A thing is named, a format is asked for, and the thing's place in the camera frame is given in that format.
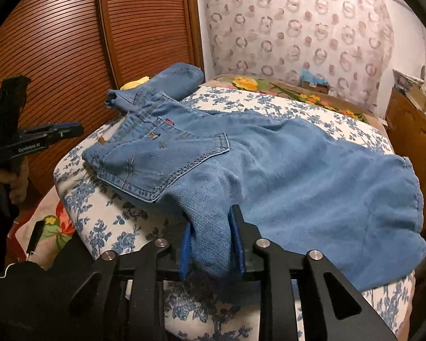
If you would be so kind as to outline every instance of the mattress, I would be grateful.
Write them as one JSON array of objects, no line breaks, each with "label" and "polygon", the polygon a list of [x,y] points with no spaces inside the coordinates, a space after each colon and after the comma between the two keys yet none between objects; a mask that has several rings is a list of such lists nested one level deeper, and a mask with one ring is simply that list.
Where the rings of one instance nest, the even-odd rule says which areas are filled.
[{"label": "mattress", "polygon": [[[363,145],[378,153],[392,153],[386,137],[372,126],[325,108],[268,94],[203,86],[182,101],[195,109],[224,112],[252,109],[274,119],[300,117],[335,139]],[[83,242],[98,258],[106,250],[126,254],[161,236],[171,222],[164,216],[138,211],[98,180],[82,158],[82,151],[108,139],[119,120],[100,127],[63,158],[54,172],[55,187]],[[364,291],[364,298],[395,334],[408,329],[414,273],[383,287]],[[239,298],[220,294],[207,283],[164,282],[165,326],[181,340],[258,340],[260,292],[258,284],[237,284]],[[304,340],[302,309],[295,304],[299,340]]]}]

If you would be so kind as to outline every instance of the louvered door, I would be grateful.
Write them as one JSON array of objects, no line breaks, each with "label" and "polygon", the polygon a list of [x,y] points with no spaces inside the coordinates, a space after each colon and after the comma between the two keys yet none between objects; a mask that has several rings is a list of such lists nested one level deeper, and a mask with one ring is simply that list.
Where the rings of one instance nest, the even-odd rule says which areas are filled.
[{"label": "louvered door", "polygon": [[[0,28],[0,84],[32,78],[21,127],[79,121],[87,136],[116,114],[104,106],[109,88],[176,62],[202,66],[199,37],[197,0],[22,0]],[[42,194],[80,140],[30,158]]]}]

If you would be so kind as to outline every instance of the red flower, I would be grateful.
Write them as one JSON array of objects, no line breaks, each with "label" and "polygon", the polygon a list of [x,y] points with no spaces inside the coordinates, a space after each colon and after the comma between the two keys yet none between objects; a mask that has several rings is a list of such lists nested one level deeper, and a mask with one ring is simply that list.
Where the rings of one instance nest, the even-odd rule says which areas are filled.
[{"label": "red flower", "polygon": [[57,205],[55,215],[57,215],[57,218],[60,222],[60,234],[67,234],[68,236],[71,236],[75,231],[74,224],[71,222],[68,213],[66,212],[65,207],[61,201],[59,201],[59,204]]}]

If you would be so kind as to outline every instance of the metal bolt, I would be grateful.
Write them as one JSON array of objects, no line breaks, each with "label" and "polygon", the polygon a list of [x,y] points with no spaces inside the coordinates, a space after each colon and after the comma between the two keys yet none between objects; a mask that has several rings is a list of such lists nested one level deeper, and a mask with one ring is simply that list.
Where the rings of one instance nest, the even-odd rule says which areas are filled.
[{"label": "metal bolt", "polygon": [[262,248],[269,247],[270,246],[270,241],[267,240],[266,238],[259,238],[256,241],[256,245],[259,246],[259,247],[262,247]]},{"label": "metal bolt", "polygon": [[115,259],[115,252],[112,250],[105,251],[101,254],[103,260],[109,261]]},{"label": "metal bolt", "polygon": [[155,245],[157,247],[166,247],[169,243],[165,238],[158,238],[155,240]]},{"label": "metal bolt", "polygon": [[309,257],[313,260],[320,260],[323,258],[323,254],[319,250],[311,250],[309,252]]}]

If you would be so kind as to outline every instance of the wooden furniture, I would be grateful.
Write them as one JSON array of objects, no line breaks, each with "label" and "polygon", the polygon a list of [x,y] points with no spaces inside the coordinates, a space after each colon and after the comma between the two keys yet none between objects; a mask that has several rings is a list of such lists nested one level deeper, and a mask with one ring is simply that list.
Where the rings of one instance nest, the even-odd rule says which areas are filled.
[{"label": "wooden furniture", "polygon": [[386,120],[394,152],[410,159],[420,180],[424,197],[423,231],[426,232],[426,116],[406,96],[393,89]]},{"label": "wooden furniture", "polygon": [[[0,28],[0,84],[32,79],[20,126],[78,121],[85,136],[116,113],[110,88],[185,62],[203,68],[197,0],[21,0]],[[41,194],[81,139],[30,158]]]}]

